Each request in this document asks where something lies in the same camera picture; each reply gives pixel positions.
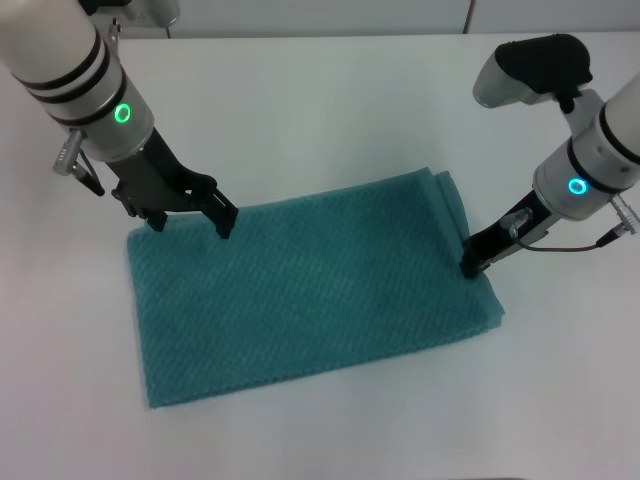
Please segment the black cable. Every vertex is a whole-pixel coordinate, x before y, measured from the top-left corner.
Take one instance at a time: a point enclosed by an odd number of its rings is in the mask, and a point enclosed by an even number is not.
[[[469,27],[471,26],[471,18],[473,17],[473,11],[476,8],[476,0],[469,0],[469,10],[467,10],[467,18],[464,21],[464,27],[462,27],[462,33],[469,33]]]
[[[84,150],[80,150],[80,156],[82,157],[82,161],[87,166],[87,170],[89,170],[89,173],[91,174],[93,179],[98,183],[98,185],[102,186],[102,184],[100,183],[100,179],[98,178],[98,174],[93,169],[93,165],[91,165],[91,162],[87,158],[87,155],[84,153]]]
[[[577,247],[577,248],[538,248],[538,247],[531,247],[529,245],[522,243],[519,238],[514,238],[513,242],[516,245],[518,245],[520,248],[524,248],[525,250],[529,250],[530,252],[578,253],[578,252],[589,252],[591,250],[595,250],[596,248],[600,248],[598,245],[591,245],[589,247]]]

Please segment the white tabletop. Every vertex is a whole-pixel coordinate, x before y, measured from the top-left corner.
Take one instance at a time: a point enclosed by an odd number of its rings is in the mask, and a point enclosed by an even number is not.
[[[603,98],[640,70],[640,33],[579,37]],[[139,40],[121,56],[180,161],[239,206],[430,166],[478,231],[569,133],[552,103],[473,100],[518,38]],[[640,478],[636,238],[491,267],[507,313],[489,334],[152,411],[125,257],[140,221],[51,172],[64,135],[5,70],[0,111],[0,478]],[[640,207],[640,188],[626,198]],[[605,208],[545,243],[616,222]]]

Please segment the teal towel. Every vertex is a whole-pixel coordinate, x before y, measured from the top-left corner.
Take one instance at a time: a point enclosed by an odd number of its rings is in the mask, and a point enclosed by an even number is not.
[[[456,342],[503,314],[460,273],[468,236],[448,173],[200,215],[128,239],[151,407]]]

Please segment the wall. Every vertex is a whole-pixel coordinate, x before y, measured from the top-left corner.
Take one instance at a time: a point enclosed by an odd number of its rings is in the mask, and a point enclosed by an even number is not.
[[[180,8],[175,38],[407,35],[462,33],[469,0],[180,0]]]
[[[462,33],[471,0],[180,0],[174,38]],[[640,30],[639,0],[475,0],[469,33]],[[125,28],[124,38],[165,38]]]
[[[638,0],[476,0],[469,33],[640,30]]]

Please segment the green led ring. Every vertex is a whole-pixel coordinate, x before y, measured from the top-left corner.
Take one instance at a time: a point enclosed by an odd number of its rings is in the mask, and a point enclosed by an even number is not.
[[[126,123],[131,118],[131,107],[126,103],[121,103],[116,107],[113,116],[118,123]]]

